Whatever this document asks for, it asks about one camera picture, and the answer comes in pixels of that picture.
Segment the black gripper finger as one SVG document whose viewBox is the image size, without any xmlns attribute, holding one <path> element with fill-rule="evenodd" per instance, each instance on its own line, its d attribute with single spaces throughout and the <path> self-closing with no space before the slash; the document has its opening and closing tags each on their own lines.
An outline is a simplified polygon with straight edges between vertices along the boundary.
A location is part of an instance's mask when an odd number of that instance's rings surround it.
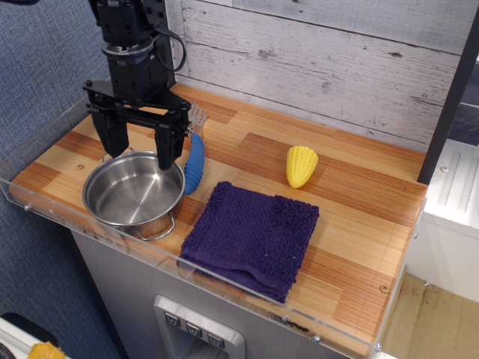
<svg viewBox="0 0 479 359">
<path fill-rule="evenodd" d="M 116 158 L 129 146 L 127 126 L 118 119 L 116 112 L 91 112 L 94 128 L 105 151 Z"/>
<path fill-rule="evenodd" d="M 161 123 L 155 128 L 155 142 L 159 168 L 168 170 L 182 155 L 186 130 L 178 121 Z"/>
</svg>

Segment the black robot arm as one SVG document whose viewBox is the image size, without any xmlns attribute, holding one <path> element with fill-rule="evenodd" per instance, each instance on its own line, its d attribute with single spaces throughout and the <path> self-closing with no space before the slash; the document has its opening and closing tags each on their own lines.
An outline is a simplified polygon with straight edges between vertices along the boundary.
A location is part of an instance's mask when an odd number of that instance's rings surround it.
<svg viewBox="0 0 479 359">
<path fill-rule="evenodd" d="M 153 129 L 159 168 L 169 169 L 181 156 L 188 135 L 190 103 L 172 93 L 171 40 L 163 1 L 91 1 L 100 27 L 110 78 L 87 80 L 88 110 L 107 154 L 129 146 L 128 124 Z"/>
</svg>

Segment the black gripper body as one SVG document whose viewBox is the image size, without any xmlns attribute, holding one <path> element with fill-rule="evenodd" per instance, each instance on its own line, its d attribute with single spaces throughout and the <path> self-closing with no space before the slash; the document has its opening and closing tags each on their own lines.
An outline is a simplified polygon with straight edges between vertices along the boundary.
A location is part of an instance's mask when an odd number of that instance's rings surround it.
<svg viewBox="0 0 479 359">
<path fill-rule="evenodd" d="M 170 122 L 178 133 L 188 130 L 191 104 L 170 92 L 169 70 L 160 57 L 113 58 L 109 70 L 109 80 L 83 84 L 90 104 L 104 111 L 120 111 L 127 106 L 138 115 L 135 120 L 140 126 Z"/>
</svg>

